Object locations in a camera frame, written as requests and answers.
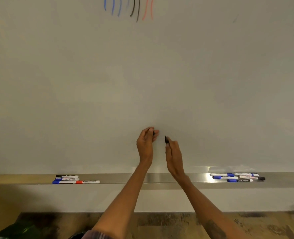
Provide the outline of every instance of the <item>whiteboard marker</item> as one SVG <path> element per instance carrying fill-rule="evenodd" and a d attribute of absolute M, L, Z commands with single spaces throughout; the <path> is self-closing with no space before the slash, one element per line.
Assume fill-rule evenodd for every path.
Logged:
<path fill-rule="evenodd" d="M 210 173 L 211 176 L 222 176 L 222 177 L 234 177 L 234 174 L 232 173 L 225 173 L 225 174 L 215 174 L 215 173 Z"/>
<path fill-rule="evenodd" d="M 53 185 L 57 184 L 100 184 L 99 180 L 54 180 Z"/>
<path fill-rule="evenodd" d="M 252 179 L 228 179 L 228 182 L 253 182 Z"/>
<path fill-rule="evenodd" d="M 79 180 L 79 178 L 55 178 L 55 180 L 70 180 L 70 181 L 73 181 L 73 180 Z"/>
<path fill-rule="evenodd" d="M 234 175 L 260 176 L 259 174 L 253 174 L 253 173 L 234 173 Z"/>
<path fill-rule="evenodd" d="M 223 176 L 212 176 L 213 179 L 238 179 L 238 177 L 234 176 L 234 177 L 223 177 Z"/>
<path fill-rule="evenodd" d="M 55 177 L 56 178 L 78 178 L 78 175 L 61 175 L 61 174 L 58 174 Z"/>
<path fill-rule="evenodd" d="M 241 179 L 254 179 L 254 180 L 265 180 L 265 177 L 255 177 L 255 176 L 244 176 L 244 175 L 239 175 L 239 178 Z"/>

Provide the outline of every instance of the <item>person's left hand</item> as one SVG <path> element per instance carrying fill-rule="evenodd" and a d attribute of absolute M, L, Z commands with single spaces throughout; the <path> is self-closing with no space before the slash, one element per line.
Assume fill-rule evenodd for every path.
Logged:
<path fill-rule="evenodd" d="M 137 149 L 140 156 L 140 162 L 147 162 L 149 165 L 152 163 L 154 151 L 152 143 L 156 141 L 159 135 L 159 130 L 154 130 L 154 127 L 148 127 L 141 131 L 137 139 Z"/>

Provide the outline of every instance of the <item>hand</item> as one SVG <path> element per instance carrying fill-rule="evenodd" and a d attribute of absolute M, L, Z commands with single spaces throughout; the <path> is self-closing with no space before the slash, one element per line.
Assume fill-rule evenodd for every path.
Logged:
<path fill-rule="evenodd" d="M 177 141 L 172 141 L 167 137 L 169 144 L 166 144 L 167 168 L 177 182 L 185 179 L 184 166 L 182 163 L 182 154 Z"/>
<path fill-rule="evenodd" d="M 148 127 L 141 131 L 137 139 L 137 149 L 140 156 L 140 162 L 147 162 L 149 166 L 152 163 L 154 151 L 152 143 L 156 141 L 159 135 L 159 130 L 154 130 L 154 127 Z"/>

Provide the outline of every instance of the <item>sleeve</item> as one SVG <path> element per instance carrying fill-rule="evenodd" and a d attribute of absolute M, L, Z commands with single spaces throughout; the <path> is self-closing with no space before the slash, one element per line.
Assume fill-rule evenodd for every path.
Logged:
<path fill-rule="evenodd" d="M 99 231 L 90 230 L 85 233 L 82 239 L 113 239 L 113 238 L 103 233 L 100 233 Z"/>

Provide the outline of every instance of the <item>person's right hand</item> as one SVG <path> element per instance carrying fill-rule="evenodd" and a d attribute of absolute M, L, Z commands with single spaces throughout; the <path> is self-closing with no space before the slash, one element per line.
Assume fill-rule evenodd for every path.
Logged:
<path fill-rule="evenodd" d="M 166 144 L 167 168 L 175 180 L 180 182 L 187 176 L 185 175 L 179 144 L 177 141 L 172 141 L 169 137 L 167 139 L 169 141 L 169 144 Z"/>

